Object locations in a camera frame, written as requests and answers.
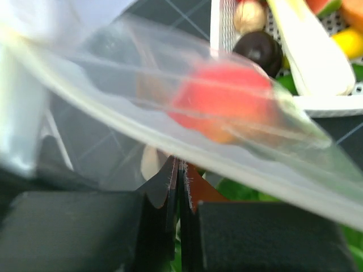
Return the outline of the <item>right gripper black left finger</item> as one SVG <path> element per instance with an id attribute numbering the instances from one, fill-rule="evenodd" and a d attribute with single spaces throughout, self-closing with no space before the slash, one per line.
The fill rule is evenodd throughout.
<path id="1" fill-rule="evenodd" d="M 1 193 L 2 271 L 170 271 L 178 160 L 131 191 Z"/>

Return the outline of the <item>orange red tomato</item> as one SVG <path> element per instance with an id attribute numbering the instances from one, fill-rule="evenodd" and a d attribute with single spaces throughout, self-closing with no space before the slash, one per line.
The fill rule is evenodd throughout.
<path id="1" fill-rule="evenodd" d="M 219 143 L 236 140 L 223 129 L 225 125 L 246 138 L 258 139 L 265 136 L 259 126 L 279 123 L 273 94 L 269 78 L 255 69 L 229 63 L 205 65 L 184 82 L 171 104 L 176 110 L 168 115 Z"/>

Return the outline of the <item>clear dotted zip bag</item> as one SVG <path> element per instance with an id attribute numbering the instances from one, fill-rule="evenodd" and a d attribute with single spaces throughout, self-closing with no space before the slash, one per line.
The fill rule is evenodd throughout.
<path id="1" fill-rule="evenodd" d="M 52 92 L 120 133 L 321 216 L 362 229 L 362 172 L 251 61 L 121 18 L 78 48 L 1 17 L 1 166 L 35 171 Z"/>

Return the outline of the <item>white perforated plastic basket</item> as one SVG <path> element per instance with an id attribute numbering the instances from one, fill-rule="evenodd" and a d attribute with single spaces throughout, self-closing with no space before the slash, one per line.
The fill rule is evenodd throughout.
<path id="1" fill-rule="evenodd" d="M 212 1 L 210 16 L 210 46 L 216 50 L 232 51 L 240 34 L 235 31 L 233 15 L 236 1 Z M 345 41 L 346 36 L 351 35 L 351 30 L 339 12 L 333 12 L 322 19 L 322 24 L 329 35 L 338 38 L 339 42 Z M 325 104 L 321 104 L 317 97 L 300 97 L 290 71 L 280 70 L 277 81 L 288 89 L 293 95 L 296 104 L 314 118 L 358 116 L 362 115 L 362 53 L 357 50 L 351 57 L 351 63 L 356 73 L 357 82 L 348 96 L 329 98 Z"/>

